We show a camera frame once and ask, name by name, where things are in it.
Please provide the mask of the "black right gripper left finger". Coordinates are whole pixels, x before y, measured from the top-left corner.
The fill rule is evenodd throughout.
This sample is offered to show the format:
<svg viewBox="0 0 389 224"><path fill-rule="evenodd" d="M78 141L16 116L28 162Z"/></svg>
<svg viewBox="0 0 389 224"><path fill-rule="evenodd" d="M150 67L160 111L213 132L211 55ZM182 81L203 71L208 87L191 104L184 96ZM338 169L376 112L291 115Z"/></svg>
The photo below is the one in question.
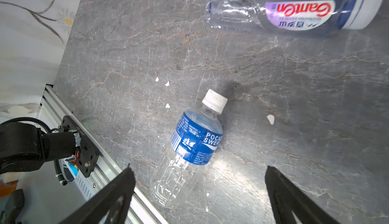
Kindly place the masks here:
<svg viewBox="0 0 389 224"><path fill-rule="evenodd" d="M125 168L108 185L94 195L62 224L124 224L134 189L135 175L130 167Z"/></svg>

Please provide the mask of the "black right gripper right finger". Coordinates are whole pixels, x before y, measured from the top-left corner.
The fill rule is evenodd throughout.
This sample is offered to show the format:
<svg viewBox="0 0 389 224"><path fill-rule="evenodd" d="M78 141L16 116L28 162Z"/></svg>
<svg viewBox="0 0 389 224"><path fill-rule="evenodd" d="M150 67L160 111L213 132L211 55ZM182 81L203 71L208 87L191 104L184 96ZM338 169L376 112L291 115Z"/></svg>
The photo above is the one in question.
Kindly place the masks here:
<svg viewBox="0 0 389 224"><path fill-rule="evenodd" d="M277 168L267 167L265 183L276 223L339 224Z"/></svg>

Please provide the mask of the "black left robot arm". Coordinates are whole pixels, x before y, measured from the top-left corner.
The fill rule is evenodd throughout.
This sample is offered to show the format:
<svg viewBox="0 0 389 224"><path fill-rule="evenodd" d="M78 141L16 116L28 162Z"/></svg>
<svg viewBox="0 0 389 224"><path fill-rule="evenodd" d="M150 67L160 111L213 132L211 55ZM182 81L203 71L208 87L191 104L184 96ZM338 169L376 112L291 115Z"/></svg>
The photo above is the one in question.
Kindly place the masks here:
<svg viewBox="0 0 389 224"><path fill-rule="evenodd" d="M44 122L19 117L1 123L1 174L31 172L45 162L77 155L77 131L51 130Z"/></svg>

